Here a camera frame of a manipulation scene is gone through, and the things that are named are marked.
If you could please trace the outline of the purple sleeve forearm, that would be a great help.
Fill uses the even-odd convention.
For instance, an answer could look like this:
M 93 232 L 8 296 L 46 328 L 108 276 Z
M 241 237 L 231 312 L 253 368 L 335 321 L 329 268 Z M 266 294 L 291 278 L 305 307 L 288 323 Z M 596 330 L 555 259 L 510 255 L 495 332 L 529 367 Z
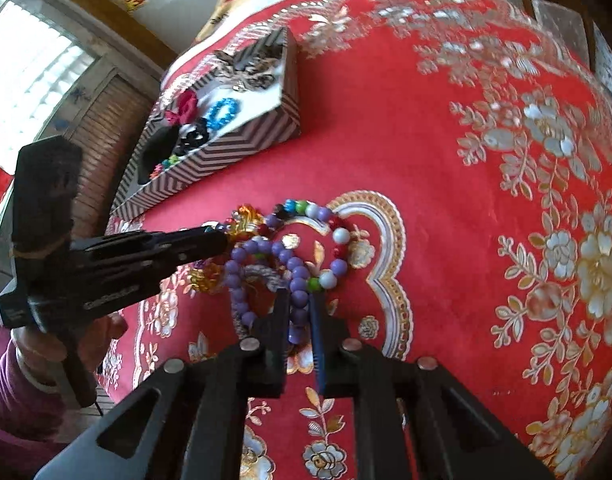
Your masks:
M 37 382 L 9 342 L 0 356 L 0 479 L 31 479 L 63 445 L 65 414 L 56 388 Z

